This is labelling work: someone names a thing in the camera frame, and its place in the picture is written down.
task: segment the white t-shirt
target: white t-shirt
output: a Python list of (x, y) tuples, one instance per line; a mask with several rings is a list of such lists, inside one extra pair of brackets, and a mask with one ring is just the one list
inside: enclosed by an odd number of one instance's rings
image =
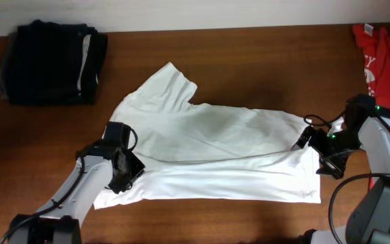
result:
[[(193, 105), (197, 86), (171, 63), (116, 108), (111, 121), (139, 136), (145, 173), (127, 192), (104, 189), (96, 209), (142, 199), (246, 199), (320, 203), (318, 154), (290, 152), (307, 126), (282, 111)], [(131, 137), (129, 147), (133, 144)]]

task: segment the dark garment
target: dark garment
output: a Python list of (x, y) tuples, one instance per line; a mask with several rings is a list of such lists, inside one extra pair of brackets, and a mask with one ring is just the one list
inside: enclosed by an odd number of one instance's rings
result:
[[(91, 35), (81, 74), (82, 46)], [(7, 61), (5, 87), (10, 103), (19, 105), (93, 104), (108, 39), (86, 24), (35, 20), (19, 26)], [(77, 81), (81, 75), (81, 90)]]

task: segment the white tag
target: white tag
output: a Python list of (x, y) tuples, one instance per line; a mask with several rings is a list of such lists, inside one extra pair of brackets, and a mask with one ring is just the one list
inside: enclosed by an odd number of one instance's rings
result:
[(374, 27), (370, 26), (369, 24), (365, 24), (364, 25), (364, 30), (365, 30), (365, 33), (370, 35), (372, 37), (372, 29)]

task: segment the brown tabletop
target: brown tabletop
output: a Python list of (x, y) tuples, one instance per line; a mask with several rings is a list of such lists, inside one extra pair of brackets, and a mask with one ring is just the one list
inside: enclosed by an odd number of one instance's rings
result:
[[(0, 37), (0, 61), (6, 44)], [(349, 25), (109, 33), (95, 105), (23, 107), (0, 100), (0, 238), (16, 214), (31, 214), (49, 200), (73, 170), (75, 152), (100, 138), (118, 103), (167, 62), (198, 85), (195, 104), (330, 119), (348, 98), (367, 92), (364, 57)], [(365, 153), (352, 155), (346, 177), (366, 172)], [(183, 199), (91, 209), (82, 237), (109, 243), (296, 237), (328, 228), (328, 202), (339, 182), (322, 178), (322, 204)], [(343, 189), (334, 209), (337, 226), (367, 186), (361, 180)]]

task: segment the red cloth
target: red cloth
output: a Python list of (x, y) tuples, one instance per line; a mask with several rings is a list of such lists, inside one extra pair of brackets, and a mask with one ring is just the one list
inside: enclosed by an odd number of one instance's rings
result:
[(365, 57), (364, 72), (368, 94), (376, 97), (379, 106), (390, 108), (390, 38), (385, 27), (373, 30), (372, 36), (363, 24), (353, 26), (356, 44)]

